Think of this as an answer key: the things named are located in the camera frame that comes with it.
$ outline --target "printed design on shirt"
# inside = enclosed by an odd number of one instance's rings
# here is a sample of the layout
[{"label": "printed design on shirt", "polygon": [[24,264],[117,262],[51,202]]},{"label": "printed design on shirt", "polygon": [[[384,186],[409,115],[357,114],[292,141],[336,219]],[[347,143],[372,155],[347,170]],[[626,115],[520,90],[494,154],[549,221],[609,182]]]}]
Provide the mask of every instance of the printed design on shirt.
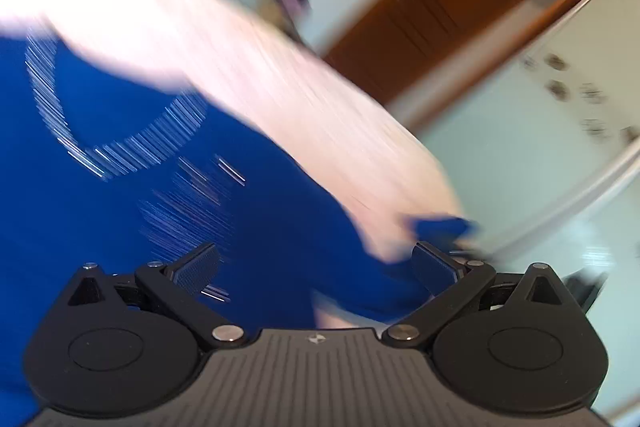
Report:
[{"label": "printed design on shirt", "polygon": [[25,63],[33,96],[51,134],[72,158],[98,178],[110,180],[161,164],[191,140],[206,117],[207,102],[203,97],[180,94],[141,132],[122,141],[83,148],[71,133],[56,95],[56,48],[54,37],[27,37]]},{"label": "printed design on shirt", "polygon": [[[154,191],[152,201],[140,206],[146,221],[142,233],[154,245],[154,258],[173,263],[198,245],[212,242],[220,252],[220,263],[231,263],[234,216],[228,202],[245,186],[244,176],[220,156],[202,169],[180,157],[172,181],[171,190]],[[202,293],[230,301],[228,292],[212,284]]]}]

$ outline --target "wooden cabinet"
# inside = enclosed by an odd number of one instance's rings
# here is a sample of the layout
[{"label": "wooden cabinet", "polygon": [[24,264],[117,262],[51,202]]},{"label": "wooden cabinet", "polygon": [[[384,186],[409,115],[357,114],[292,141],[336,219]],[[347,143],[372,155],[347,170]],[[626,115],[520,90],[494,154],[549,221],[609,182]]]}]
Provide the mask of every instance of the wooden cabinet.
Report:
[{"label": "wooden cabinet", "polygon": [[386,103],[519,1],[379,0],[326,60]]}]

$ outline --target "person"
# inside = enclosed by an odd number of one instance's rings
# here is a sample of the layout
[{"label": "person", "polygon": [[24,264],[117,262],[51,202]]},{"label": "person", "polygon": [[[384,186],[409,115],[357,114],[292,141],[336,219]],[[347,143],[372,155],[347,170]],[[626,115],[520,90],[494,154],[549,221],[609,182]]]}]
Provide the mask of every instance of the person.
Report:
[{"label": "person", "polygon": [[213,241],[202,299],[249,331],[388,323],[427,297],[407,258],[466,222],[436,160],[317,57],[227,0],[0,0],[0,410],[85,262]]}]

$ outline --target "gray ribbed plate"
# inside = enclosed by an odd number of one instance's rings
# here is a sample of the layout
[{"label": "gray ribbed plate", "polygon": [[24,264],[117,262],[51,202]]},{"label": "gray ribbed plate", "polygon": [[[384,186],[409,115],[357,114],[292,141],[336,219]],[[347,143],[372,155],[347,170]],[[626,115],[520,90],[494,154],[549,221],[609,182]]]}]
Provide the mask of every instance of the gray ribbed plate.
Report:
[{"label": "gray ribbed plate", "polygon": [[138,415],[79,419],[44,410],[29,427],[603,427],[587,409],[547,419],[500,416],[444,387],[420,352],[373,330],[264,330],[218,351],[184,393]]}]

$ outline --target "blue fabric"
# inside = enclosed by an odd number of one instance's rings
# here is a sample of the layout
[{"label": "blue fabric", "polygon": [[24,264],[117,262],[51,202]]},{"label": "blue fabric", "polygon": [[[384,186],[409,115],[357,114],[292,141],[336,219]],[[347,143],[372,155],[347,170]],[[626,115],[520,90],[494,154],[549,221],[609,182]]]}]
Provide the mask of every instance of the blue fabric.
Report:
[{"label": "blue fabric", "polygon": [[[311,328],[311,289],[351,312],[391,321],[428,297],[409,263],[370,257],[340,205],[273,142],[215,107],[164,163],[101,181],[44,125],[25,67],[24,41],[0,39],[0,426],[36,410],[20,359],[34,328],[87,261],[130,273],[214,241],[223,264],[202,297],[248,330]],[[56,89],[79,143],[137,133],[173,100],[105,74],[61,42]],[[220,159],[244,178],[227,174]],[[466,229],[463,220],[416,223],[425,239]]]}]

